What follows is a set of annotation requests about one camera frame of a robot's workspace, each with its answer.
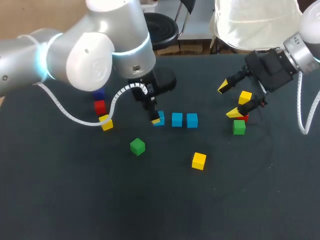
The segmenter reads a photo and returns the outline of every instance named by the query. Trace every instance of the stacked blocks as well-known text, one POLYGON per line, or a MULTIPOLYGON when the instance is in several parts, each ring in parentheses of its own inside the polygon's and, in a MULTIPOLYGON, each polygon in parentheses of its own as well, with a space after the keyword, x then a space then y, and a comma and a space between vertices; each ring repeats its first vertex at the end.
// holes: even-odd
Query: stacked blocks
POLYGON ((239 104, 243 105, 246 104, 247 102, 249 102, 251 100, 252 97, 252 93, 248 92, 248 91, 242 91, 241 95, 239 97, 239 104))
POLYGON ((105 100, 105 89, 100 88, 99 90, 94 91, 93 98, 95 101, 105 100))
POLYGON ((246 116, 240 116, 236 118, 237 120, 244 120, 246 123, 249 121, 249 114, 246 116))
POLYGON ((106 115, 107 108, 106 108, 105 100, 95 101, 94 110, 98 116, 106 115))
POLYGON ((141 141, 139 138, 137 138, 130 143, 130 149, 131 149, 131 152, 139 156, 144 151, 146 151, 146 144, 143 141, 141 141))
POLYGON ((195 153, 192 160, 192 168, 203 170, 207 156, 201 153, 195 153))
POLYGON ((186 126, 188 129, 194 129, 198 127, 198 115, 196 113, 187 113, 186 126))
POLYGON ((245 120, 234 120, 233 121, 233 134, 244 135, 246 132, 245 120))
POLYGON ((172 113, 172 127, 181 128, 183 121, 183 114, 182 113, 172 113))
MULTIPOLYGON (((99 117, 99 121, 100 122, 105 121, 108 118, 108 116, 109 115, 104 115, 104 116, 99 117)), ((107 123, 103 124, 101 127, 102 127, 103 131, 107 131, 109 129, 112 129, 114 127, 112 119, 110 121, 108 121, 107 123)))
POLYGON ((165 125, 165 113, 164 111, 158 111, 159 117, 160 117, 160 122, 153 124, 156 127, 159 126, 164 126, 165 125))

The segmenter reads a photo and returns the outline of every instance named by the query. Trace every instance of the chair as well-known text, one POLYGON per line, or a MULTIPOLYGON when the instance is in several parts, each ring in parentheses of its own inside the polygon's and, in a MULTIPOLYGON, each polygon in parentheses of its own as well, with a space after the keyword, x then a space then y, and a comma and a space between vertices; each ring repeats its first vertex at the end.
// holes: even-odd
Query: chair
POLYGON ((154 51, 165 49, 176 44, 178 37, 184 33, 190 14, 194 10, 196 0, 180 0, 180 2, 181 3, 174 20, 161 13, 144 13, 154 51), (177 20, 183 5, 187 9, 187 14, 184 19, 182 30, 179 33, 177 20))

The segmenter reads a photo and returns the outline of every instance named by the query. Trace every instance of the white fabric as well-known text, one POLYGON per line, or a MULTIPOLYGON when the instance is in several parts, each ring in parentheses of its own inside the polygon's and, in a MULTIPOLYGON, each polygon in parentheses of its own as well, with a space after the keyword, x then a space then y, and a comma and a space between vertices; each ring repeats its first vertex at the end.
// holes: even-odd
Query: white fabric
POLYGON ((297 0, 215 0, 210 30, 233 48, 269 50, 298 31, 301 17, 297 0))

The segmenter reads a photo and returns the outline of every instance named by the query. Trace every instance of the red cube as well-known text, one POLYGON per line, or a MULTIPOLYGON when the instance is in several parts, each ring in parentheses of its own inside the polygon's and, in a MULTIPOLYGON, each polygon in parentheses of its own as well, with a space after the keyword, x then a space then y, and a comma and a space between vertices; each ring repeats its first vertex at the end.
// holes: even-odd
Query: red cube
POLYGON ((98 116, 106 115, 107 108, 106 108, 105 100, 95 101, 94 110, 98 116))
POLYGON ((245 122, 248 122, 249 120, 249 114, 246 116, 239 116, 236 118, 237 120, 244 120, 245 122))

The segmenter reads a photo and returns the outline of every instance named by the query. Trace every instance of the yellow cube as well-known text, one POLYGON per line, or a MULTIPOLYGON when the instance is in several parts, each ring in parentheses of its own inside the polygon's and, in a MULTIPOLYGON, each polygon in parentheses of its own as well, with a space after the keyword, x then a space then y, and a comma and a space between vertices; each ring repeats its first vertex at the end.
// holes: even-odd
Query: yellow cube
MULTIPOLYGON (((99 121, 100 123, 105 121, 108 118, 109 115, 104 115, 102 117, 99 117, 99 121)), ((102 126, 103 131, 107 131, 109 129, 112 129, 114 127, 114 124, 112 122, 112 119, 110 121, 108 121, 107 123, 103 124, 102 126)))
POLYGON ((247 102, 249 102, 251 100, 252 97, 252 93, 248 92, 248 91, 242 91, 241 95, 239 97, 239 104, 243 105, 246 104, 247 102))
POLYGON ((192 168, 203 170, 205 167, 207 155, 195 153, 192 160, 192 168))

